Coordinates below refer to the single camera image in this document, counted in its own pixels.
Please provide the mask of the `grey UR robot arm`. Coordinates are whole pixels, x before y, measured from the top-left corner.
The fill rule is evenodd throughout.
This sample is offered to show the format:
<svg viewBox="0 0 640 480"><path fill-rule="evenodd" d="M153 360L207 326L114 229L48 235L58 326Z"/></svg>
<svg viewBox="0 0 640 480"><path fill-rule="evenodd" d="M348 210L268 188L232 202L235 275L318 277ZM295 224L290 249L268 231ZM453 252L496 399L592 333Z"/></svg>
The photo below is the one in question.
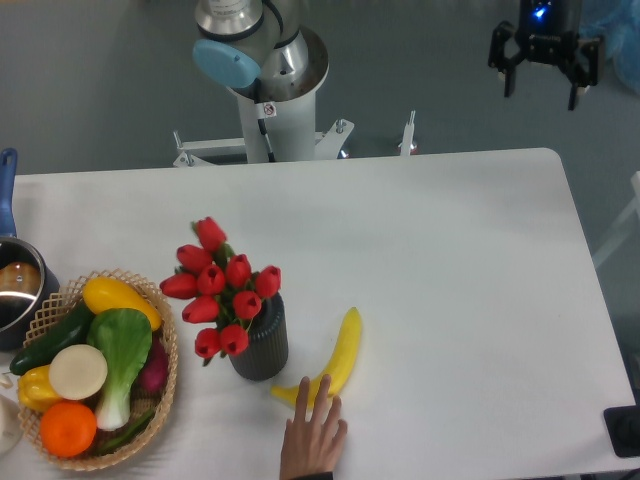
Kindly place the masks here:
<svg viewBox="0 0 640 480"><path fill-rule="evenodd" d="M571 84L569 105L603 72L605 40L579 34L579 1L522 1L516 25L501 22L492 33L488 65L515 89L524 61L557 67ZM255 103L284 102L316 90L329 60L324 43L300 23L297 1L200 1L201 34L192 57L213 81Z"/></svg>

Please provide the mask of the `bare human hand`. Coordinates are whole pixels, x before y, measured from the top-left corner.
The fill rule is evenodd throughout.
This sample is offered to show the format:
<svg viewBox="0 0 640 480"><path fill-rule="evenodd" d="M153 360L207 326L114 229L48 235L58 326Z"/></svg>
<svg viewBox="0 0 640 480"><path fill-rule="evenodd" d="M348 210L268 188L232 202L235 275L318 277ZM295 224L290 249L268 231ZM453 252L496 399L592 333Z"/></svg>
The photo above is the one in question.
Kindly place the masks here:
<svg viewBox="0 0 640 480"><path fill-rule="evenodd" d="M348 432L341 416L342 401L329 401L331 376L324 375L307 417L311 381L303 377L299 384L294 416L286 422L280 454L280 479L333 479L342 456Z"/></svg>

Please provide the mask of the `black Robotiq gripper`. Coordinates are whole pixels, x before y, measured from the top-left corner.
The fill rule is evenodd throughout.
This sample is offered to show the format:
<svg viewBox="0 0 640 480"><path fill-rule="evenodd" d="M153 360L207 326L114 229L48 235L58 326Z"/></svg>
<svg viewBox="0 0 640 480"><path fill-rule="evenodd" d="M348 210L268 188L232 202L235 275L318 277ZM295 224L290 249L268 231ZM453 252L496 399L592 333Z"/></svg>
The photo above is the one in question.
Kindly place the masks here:
<svg viewBox="0 0 640 480"><path fill-rule="evenodd" d="M518 27L502 21L493 30L488 66L504 76L504 96L515 91L516 69L525 60L557 65L571 84L568 110L579 102L579 90L599 83L604 72L606 41L598 35L578 35L581 0L522 0ZM514 40L517 52L508 57L506 45Z"/></svg>

